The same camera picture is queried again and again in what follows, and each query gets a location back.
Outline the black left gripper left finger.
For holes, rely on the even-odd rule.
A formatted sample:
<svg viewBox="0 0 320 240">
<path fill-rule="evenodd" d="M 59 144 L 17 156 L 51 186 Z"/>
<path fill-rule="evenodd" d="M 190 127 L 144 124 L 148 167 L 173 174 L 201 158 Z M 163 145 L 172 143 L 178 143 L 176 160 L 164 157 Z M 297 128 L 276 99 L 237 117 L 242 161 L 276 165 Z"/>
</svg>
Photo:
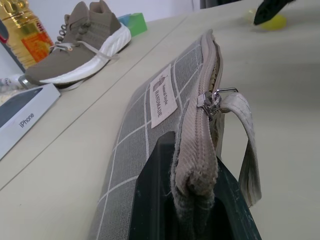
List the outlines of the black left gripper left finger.
<svg viewBox="0 0 320 240">
<path fill-rule="evenodd" d="M 170 174 L 175 133 L 162 135 L 139 174 L 133 201 L 133 240 L 178 240 Z"/>
</svg>

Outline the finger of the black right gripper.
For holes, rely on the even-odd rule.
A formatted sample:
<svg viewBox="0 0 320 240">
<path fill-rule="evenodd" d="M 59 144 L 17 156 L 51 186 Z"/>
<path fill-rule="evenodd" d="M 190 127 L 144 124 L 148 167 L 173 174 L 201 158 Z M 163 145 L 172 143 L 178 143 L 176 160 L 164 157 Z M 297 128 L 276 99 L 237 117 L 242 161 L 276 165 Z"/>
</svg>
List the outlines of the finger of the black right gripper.
<svg viewBox="0 0 320 240">
<path fill-rule="evenodd" d="M 295 0 L 263 0 L 257 8 L 253 24 L 255 26 L 266 23 L 275 17 L 286 5 Z"/>
</svg>

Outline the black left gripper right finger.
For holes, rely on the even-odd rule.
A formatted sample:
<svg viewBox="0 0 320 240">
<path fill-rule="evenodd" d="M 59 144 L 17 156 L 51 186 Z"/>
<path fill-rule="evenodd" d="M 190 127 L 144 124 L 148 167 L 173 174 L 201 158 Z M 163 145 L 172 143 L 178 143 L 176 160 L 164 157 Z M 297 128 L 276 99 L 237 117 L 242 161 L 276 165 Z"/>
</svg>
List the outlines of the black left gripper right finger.
<svg viewBox="0 0 320 240">
<path fill-rule="evenodd" d="M 214 240 L 262 240 L 236 178 L 218 160 L 214 187 Z"/>
</svg>

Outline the yellow highlighter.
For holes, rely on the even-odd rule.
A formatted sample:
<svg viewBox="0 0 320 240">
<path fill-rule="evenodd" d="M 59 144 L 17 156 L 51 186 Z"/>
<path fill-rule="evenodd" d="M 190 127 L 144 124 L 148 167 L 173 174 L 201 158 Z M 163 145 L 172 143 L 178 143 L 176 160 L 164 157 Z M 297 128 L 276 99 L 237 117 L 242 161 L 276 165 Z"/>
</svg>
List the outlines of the yellow highlighter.
<svg viewBox="0 0 320 240">
<path fill-rule="evenodd" d="M 271 20 L 268 20 L 259 26 L 266 31 L 278 31 L 285 28 L 287 25 L 287 19 L 281 14 L 275 15 Z"/>
</svg>

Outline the grey grid zipper pouch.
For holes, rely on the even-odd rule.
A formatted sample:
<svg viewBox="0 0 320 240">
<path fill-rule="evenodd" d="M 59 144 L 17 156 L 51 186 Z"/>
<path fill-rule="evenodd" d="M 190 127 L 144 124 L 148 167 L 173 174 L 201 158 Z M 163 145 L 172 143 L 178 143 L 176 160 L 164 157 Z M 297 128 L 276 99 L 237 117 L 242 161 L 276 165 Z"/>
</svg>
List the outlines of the grey grid zipper pouch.
<svg viewBox="0 0 320 240">
<path fill-rule="evenodd" d="M 158 139 L 174 132 L 170 168 L 178 240 L 215 240 L 218 160 L 250 209 L 262 197 L 252 113 L 221 88 L 223 60 L 212 31 L 132 95 L 117 133 L 88 240 L 134 240 L 136 181 Z"/>
</svg>

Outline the green box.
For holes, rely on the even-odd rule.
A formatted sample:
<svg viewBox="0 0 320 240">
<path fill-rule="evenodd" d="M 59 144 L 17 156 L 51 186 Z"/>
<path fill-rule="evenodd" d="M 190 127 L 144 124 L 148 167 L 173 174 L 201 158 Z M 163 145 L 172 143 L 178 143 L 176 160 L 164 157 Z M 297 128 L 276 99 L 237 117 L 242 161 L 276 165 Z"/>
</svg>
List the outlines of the green box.
<svg viewBox="0 0 320 240">
<path fill-rule="evenodd" d="M 144 15 L 141 12 L 122 15 L 117 19 L 129 29 L 132 37 L 148 30 Z"/>
</svg>

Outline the white iPhone box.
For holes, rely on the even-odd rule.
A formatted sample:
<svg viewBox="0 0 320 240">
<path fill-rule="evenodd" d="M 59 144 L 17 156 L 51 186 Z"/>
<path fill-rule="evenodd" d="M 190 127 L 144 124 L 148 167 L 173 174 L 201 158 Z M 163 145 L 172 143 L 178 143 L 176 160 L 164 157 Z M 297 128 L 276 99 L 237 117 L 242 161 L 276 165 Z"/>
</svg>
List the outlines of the white iPhone box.
<svg viewBox="0 0 320 240">
<path fill-rule="evenodd" d="M 0 106 L 0 161 L 60 96 L 53 84 L 46 84 L 24 90 Z"/>
</svg>

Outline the brown knit sneaker white sole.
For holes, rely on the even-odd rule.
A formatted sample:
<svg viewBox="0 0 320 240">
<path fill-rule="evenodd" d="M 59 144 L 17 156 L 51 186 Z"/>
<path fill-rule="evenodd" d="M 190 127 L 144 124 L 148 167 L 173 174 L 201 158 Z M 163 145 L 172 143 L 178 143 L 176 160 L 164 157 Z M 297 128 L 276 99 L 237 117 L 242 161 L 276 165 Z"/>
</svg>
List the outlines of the brown knit sneaker white sole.
<svg viewBox="0 0 320 240">
<path fill-rule="evenodd" d="M 53 84 L 76 88 L 117 59 L 131 41 L 131 32 L 104 0 L 86 5 L 79 2 L 64 17 L 57 41 L 50 53 L 25 71 L 33 85 Z"/>
</svg>

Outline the clear plastic bottle silver cap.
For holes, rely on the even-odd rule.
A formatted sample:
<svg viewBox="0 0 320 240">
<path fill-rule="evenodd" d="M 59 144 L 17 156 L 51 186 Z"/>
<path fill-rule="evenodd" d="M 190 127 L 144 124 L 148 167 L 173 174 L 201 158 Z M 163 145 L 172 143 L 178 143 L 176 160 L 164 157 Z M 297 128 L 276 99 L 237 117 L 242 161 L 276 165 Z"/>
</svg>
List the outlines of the clear plastic bottle silver cap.
<svg viewBox="0 0 320 240">
<path fill-rule="evenodd" d="M 26 80 L 24 74 L 14 74 L 8 77 L 0 78 L 0 89 L 4 88 L 5 90 L 22 90 L 27 89 L 28 87 L 24 83 Z"/>
</svg>

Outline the yellow cooking oil bottle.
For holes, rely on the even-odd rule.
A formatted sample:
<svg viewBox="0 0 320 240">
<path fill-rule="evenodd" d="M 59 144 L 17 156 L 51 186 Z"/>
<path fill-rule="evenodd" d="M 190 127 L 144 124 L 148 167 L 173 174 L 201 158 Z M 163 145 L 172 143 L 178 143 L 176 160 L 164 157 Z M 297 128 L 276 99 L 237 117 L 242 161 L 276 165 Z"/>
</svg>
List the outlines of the yellow cooking oil bottle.
<svg viewBox="0 0 320 240">
<path fill-rule="evenodd" d="M 53 42 L 28 0 L 0 0 L 0 21 L 8 31 L 6 45 L 24 69 L 49 55 Z"/>
</svg>

